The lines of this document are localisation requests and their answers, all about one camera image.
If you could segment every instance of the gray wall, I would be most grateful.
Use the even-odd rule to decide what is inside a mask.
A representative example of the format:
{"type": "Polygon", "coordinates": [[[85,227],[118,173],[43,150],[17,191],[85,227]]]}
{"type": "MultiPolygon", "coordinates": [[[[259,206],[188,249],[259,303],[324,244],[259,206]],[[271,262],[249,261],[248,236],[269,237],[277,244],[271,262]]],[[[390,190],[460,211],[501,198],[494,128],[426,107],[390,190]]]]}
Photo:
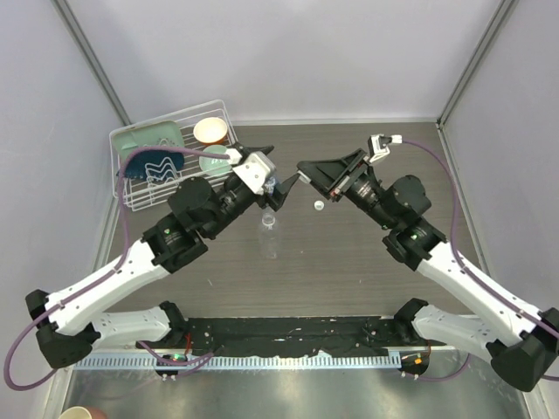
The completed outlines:
{"type": "MultiPolygon", "coordinates": [[[[0,22],[3,361],[30,321],[24,296],[92,268],[111,196],[108,132],[119,122],[50,2],[1,2],[0,22]]],[[[46,371],[30,337],[13,376],[25,384],[46,371]]],[[[45,390],[16,393],[2,381],[1,416],[29,417],[45,390]]]]}
{"type": "Polygon", "coordinates": [[[435,119],[499,0],[71,0],[133,120],[435,119]]]}
{"type": "Polygon", "coordinates": [[[446,129],[492,274],[542,309],[559,307],[557,16],[519,2],[446,129]]]}

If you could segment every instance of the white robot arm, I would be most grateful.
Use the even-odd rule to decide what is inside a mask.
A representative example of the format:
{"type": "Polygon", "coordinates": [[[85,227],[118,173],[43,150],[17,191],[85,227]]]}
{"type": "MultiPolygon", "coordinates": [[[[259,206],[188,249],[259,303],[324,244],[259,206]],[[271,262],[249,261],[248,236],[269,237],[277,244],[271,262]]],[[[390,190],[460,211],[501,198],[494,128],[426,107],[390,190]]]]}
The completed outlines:
{"type": "Polygon", "coordinates": [[[203,238],[214,239],[247,208],[256,203],[279,210],[299,176],[276,181],[275,166],[267,158],[273,147],[247,148],[237,143],[228,149],[233,165],[224,186],[215,191],[204,178],[183,181],[168,200],[171,213],[146,230],[133,243],[126,260],[112,276],[71,302],[68,297],[83,291],[114,270],[117,260],[58,292],[41,290],[25,298],[33,319],[55,309],[39,322],[37,339],[41,352],[53,368],[86,357],[93,349],[134,345],[138,340],[175,347],[185,335],[185,320],[169,302],[144,312],[104,313],[130,293],[165,278],[203,255],[203,238]]]}
{"type": "MultiPolygon", "coordinates": [[[[376,179],[373,165],[386,157],[391,143],[401,136],[373,135],[369,154],[359,149],[331,161],[302,161],[299,174],[283,183],[273,177],[275,167],[266,157],[272,148],[250,149],[236,145],[229,150],[237,165],[219,191],[202,178],[181,183],[168,200],[171,213],[144,232],[129,249],[125,263],[107,281],[62,305],[39,323],[39,347],[52,367],[66,367],[86,357],[93,349],[155,342],[158,347],[176,347],[184,338],[185,319],[169,302],[144,312],[104,313],[131,292],[181,269],[207,251],[202,238],[216,235],[256,203],[279,210],[294,183],[302,179],[327,199],[346,196],[384,230],[383,242],[390,255],[452,293],[479,319],[445,313],[426,301],[413,299],[395,315],[395,320],[427,340],[437,340],[490,362],[509,384],[530,391],[557,356],[557,339],[533,319],[552,330],[559,329],[559,312],[542,312],[501,287],[459,255],[456,260],[445,236],[423,217],[431,206],[417,177],[407,175],[388,189],[376,179]],[[480,283],[466,275],[474,274],[480,283]],[[512,306],[495,299],[500,294],[512,306]]],[[[65,290],[30,293],[27,306],[32,318],[83,290],[113,269],[114,262],[65,290]]]]}
{"type": "Polygon", "coordinates": [[[460,317],[413,299],[395,319],[408,323],[421,338],[444,342],[490,362],[503,380],[530,391],[557,356],[557,338],[549,330],[559,330],[559,312],[555,308],[542,312],[455,252],[445,236],[422,217],[431,202],[417,177],[407,175],[387,189],[381,186],[373,164],[390,153],[390,144],[401,142],[399,135],[372,135],[368,155],[359,149],[338,160],[302,161],[298,169],[324,197],[337,202],[346,196],[383,230],[389,230],[383,242],[396,261],[434,280],[479,316],[460,317]]]}

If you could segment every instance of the clear water bottle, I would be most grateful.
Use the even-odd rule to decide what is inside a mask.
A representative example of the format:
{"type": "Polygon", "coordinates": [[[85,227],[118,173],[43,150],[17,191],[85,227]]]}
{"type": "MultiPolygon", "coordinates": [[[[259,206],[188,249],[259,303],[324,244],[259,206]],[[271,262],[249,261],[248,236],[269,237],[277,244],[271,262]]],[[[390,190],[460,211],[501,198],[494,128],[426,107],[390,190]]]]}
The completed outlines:
{"type": "Polygon", "coordinates": [[[263,258],[278,258],[281,247],[280,223],[275,211],[269,207],[262,211],[262,221],[259,224],[259,241],[260,253],[263,258]]]}

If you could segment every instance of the wooden tabletop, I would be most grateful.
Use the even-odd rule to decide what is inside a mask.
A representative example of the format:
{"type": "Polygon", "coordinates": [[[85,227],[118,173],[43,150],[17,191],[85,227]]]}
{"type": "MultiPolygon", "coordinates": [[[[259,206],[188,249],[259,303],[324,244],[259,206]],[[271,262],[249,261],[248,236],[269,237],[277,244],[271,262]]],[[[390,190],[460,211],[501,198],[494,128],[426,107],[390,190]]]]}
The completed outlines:
{"type": "MultiPolygon", "coordinates": [[[[295,173],[301,160],[340,158],[357,148],[367,149],[371,134],[402,134],[422,142],[439,155],[443,150],[432,123],[343,124],[236,127],[247,146],[273,144],[270,154],[279,176],[295,173]]],[[[416,175],[432,207],[425,217],[450,233],[451,190],[443,170],[426,153],[412,146],[392,147],[391,156],[376,166],[387,187],[402,175],[416,175]]],[[[192,264],[157,283],[143,287],[113,310],[143,310],[170,300],[185,316],[331,316],[393,314],[408,299],[418,297],[454,313],[469,313],[442,287],[397,263],[385,250],[386,235],[353,203],[325,202],[311,187],[298,182],[278,213],[281,254],[263,259],[258,226],[261,209],[253,205],[225,229],[210,250],[192,264]]],[[[133,240],[169,213],[167,204],[130,214],[133,240]]],[[[122,231],[115,232],[112,258],[121,253],[122,231]]],[[[477,263],[464,217],[459,220],[460,250],[477,263]]]]}

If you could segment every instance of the cup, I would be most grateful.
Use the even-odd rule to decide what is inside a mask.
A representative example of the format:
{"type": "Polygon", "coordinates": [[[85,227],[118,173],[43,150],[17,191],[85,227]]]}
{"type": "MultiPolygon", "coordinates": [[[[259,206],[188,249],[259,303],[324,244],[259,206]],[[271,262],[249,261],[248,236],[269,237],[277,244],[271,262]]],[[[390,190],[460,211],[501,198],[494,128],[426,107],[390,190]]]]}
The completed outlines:
{"type": "Polygon", "coordinates": [[[221,118],[211,117],[200,120],[194,126],[194,138],[206,145],[220,144],[227,138],[227,122],[221,118]]]}
{"type": "MultiPolygon", "coordinates": [[[[204,149],[206,153],[214,153],[216,155],[224,155],[227,151],[226,146],[209,146],[204,149]]],[[[210,157],[200,157],[199,160],[200,169],[207,175],[207,176],[219,176],[224,175],[225,173],[231,170],[231,164],[227,162],[227,160],[223,159],[212,159],[210,157]]]]}
{"type": "Polygon", "coordinates": [[[60,415],[59,419],[108,419],[107,415],[97,408],[74,406],[60,415]]]}

